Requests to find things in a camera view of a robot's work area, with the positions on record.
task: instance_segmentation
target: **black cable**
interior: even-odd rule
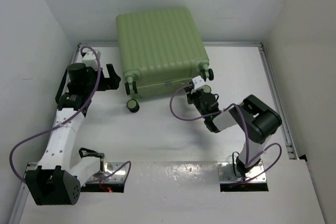
[[[236,173],[236,165],[235,165],[235,153],[237,153],[239,155],[239,152],[232,152],[232,168],[233,168],[233,173],[235,174],[235,176],[237,178],[241,178],[242,175],[240,177],[237,176],[237,173]]]

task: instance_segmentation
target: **metal frame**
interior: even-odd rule
[[[274,74],[273,74],[273,70],[271,68],[269,59],[266,55],[265,49],[263,47],[263,45],[260,42],[204,42],[203,43],[204,46],[208,46],[208,47],[258,47],[259,52],[260,52],[260,57],[262,60],[262,64],[264,65],[264,69],[265,69],[265,74],[267,77],[267,81],[268,81],[268,85],[270,87],[271,90],[271,94],[272,94],[272,98],[274,100],[275,106],[276,106],[276,110],[280,113],[280,116],[282,118],[282,126],[281,126],[281,130],[283,131],[285,137],[286,137],[286,146],[287,146],[287,151],[289,153],[292,152],[293,157],[292,159],[298,159],[298,152],[297,149],[295,147],[295,143],[293,141],[293,137],[292,137],[292,133],[288,124],[288,120],[287,117],[283,111],[282,105],[281,105],[281,99],[278,93],[278,89],[275,83],[275,78],[274,78]],[[118,42],[82,42],[80,43],[71,60],[71,63],[74,63],[77,59],[78,56],[78,52],[79,52],[79,48],[81,46],[91,46],[91,47],[117,47],[118,46]],[[24,211],[24,206],[26,203],[26,200],[28,198],[28,188],[25,184],[22,183],[20,191],[18,193],[18,196],[16,198],[15,201],[15,205],[9,220],[9,224],[19,224],[22,213]]]

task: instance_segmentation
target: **suitcase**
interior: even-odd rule
[[[187,8],[121,14],[116,24],[125,89],[133,99],[172,93],[198,75],[213,80]]]

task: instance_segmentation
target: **table surface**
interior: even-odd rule
[[[101,63],[113,63],[121,75],[118,48],[98,49]],[[207,84],[219,94],[221,107],[254,94],[275,108],[257,47],[206,50],[215,73]],[[269,141],[284,150],[267,173],[269,192],[220,193],[216,162],[241,151],[243,131],[233,126],[214,134],[202,120],[179,121],[170,113],[169,99],[141,100],[139,112],[132,114],[122,85],[97,92],[77,134],[72,162],[80,147],[104,152],[110,162],[131,160],[125,193],[82,193],[75,206],[42,207],[29,195],[20,223],[324,223],[306,164],[289,160],[281,130]],[[184,95],[173,106],[181,116],[198,116]],[[277,155],[271,148],[262,156],[266,167]]]

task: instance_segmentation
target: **purple cable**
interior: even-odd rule
[[[100,67],[99,57],[98,57],[97,53],[94,51],[94,49],[93,49],[92,47],[89,47],[89,46],[83,46],[83,47],[80,49],[80,53],[82,53],[83,49],[85,49],[85,48],[90,49],[90,50],[93,52],[93,54],[94,54],[94,56],[96,57],[96,60],[97,60],[97,64],[98,64],[98,73],[97,73],[96,84],[94,85],[94,88],[93,88],[93,90],[92,90],[92,92],[91,92],[91,95],[90,95],[89,98],[86,100],[86,102],[83,104],[83,106],[82,106],[77,112],[75,112],[71,117],[69,117],[68,119],[66,119],[65,121],[63,121],[61,124],[67,124],[67,123],[70,122],[72,119],[74,119],[79,113],[81,113],[81,112],[82,112],[82,111],[83,111],[83,110],[90,104],[91,99],[92,99],[93,95],[95,94],[95,92],[96,92],[96,90],[97,90],[97,88],[98,88],[98,84],[99,84],[99,80],[100,80],[100,73],[101,73],[101,67]],[[14,167],[14,163],[13,163],[13,154],[14,154],[14,151],[15,151],[20,145],[22,145],[22,144],[24,144],[24,143],[26,143],[26,142],[28,142],[28,141],[34,139],[34,138],[37,138],[37,137],[39,137],[39,136],[42,136],[42,135],[44,135],[44,134],[50,133],[50,132],[52,132],[52,131],[54,131],[54,130],[57,130],[58,128],[61,127],[61,124],[58,124],[58,125],[52,127],[51,129],[42,131],[42,132],[40,132],[40,133],[37,133],[37,134],[35,134],[35,135],[33,135],[33,136],[30,136],[30,137],[28,137],[28,138],[22,140],[21,142],[17,143],[17,144],[13,147],[13,149],[10,151],[10,154],[9,154],[9,164],[10,164],[10,167],[11,167],[13,173],[15,174],[15,176],[16,176],[18,179],[20,179],[23,183],[26,183],[25,180],[24,180],[24,178],[22,178],[22,177],[20,176],[20,174],[17,172],[17,170],[16,170],[15,167]]]
[[[263,173],[267,172],[268,170],[270,170],[270,169],[271,169],[271,168],[272,168],[272,167],[279,161],[279,159],[280,159],[280,157],[281,157],[281,155],[282,155],[282,147],[281,147],[281,145],[278,144],[278,143],[272,143],[272,144],[268,145],[268,146],[265,148],[264,151],[267,151],[268,149],[270,149],[270,148],[271,148],[272,146],[274,146],[274,145],[277,145],[277,146],[279,147],[279,155],[278,155],[277,159],[276,159],[270,166],[268,166],[262,173],[259,173],[258,175],[254,176],[254,177],[252,177],[252,178],[249,178],[249,179],[247,179],[247,180],[239,181],[239,182],[233,183],[232,186],[246,184],[246,183],[250,182],[251,180],[253,180],[253,179],[259,177],[261,174],[263,174]],[[251,160],[256,159],[256,158],[257,158],[258,156],[260,156],[262,153],[263,153],[263,152],[258,153],[258,155],[255,156],[254,158],[252,158]]]
[[[173,114],[174,117],[176,117],[177,119],[179,120],[182,120],[182,121],[186,121],[186,122],[191,122],[191,121],[196,121],[198,119],[201,119],[201,118],[206,118],[208,116],[211,116],[211,115],[217,115],[217,114],[221,114],[221,111],[218,111],[218,112],[214,112],[214,113],[210,113],[210,114],[206,114],[206,115],[202,115],[202,116],[199,116],[197,118],[191,118],[191,119],[188,119],[188,118],[182,118],[178,115],[175,114],[174,110],[173,110],[173,99],[174,97],[183,89],[185,88],[189,88],[191,87],[192,84],[188,84],[188,85],[185,85],[179,89],[177,89],[172,97],[170,98],[170,103],[169,103],[169,108],[170,108],[170,111],[171,113]],[[243,116],[243,113],[241,112],[240,110],[240,107],[238,105],[236,105],[235,103],[232,103],[230,104],[228,107],[226,107],[223,111],[227,111],[228,109],[230,109],[232,106],[234,106],[239,114],[239,117],[240,119],[242,120],[242,125],[243,125],[243,131],[245,133],[245,143],[246,143],[246,159],[245,159],[245,167],[248,167],[247,165],[249,164],[249,151],[250,151],[250,145],[249,145],[249,138],[248,138],[248,132],[247,132],[247,126],[246,126],[246,122],[245,122],[245,119],[244,119],[244,116]]]
[[[102,178],[98,178],[98,179],[95,179],[95,180],[87,181],[85,184],[92,184],[92,183],[101,182],[101,181],[103,181],[105,179],[108,179],[108,178],[112,177],[114,174],[116,174],[118,171],[120,171],[126,164],[130,164],[130,166],[128,168],[128,171],[127,171],[127,174],[126,174],[126,177],[125,177],[125,180],[124,180],[124,184],[125,184],[126,180],[128,178],[128,175],[130,173],[130,170],[131,170],[131,166],[132,166],[131,161],[126,161],[118,169],[116,169],[113,173],[111,173],[111,174],[109,174],[109,175],[107,175],[105,177],[102,177]]]

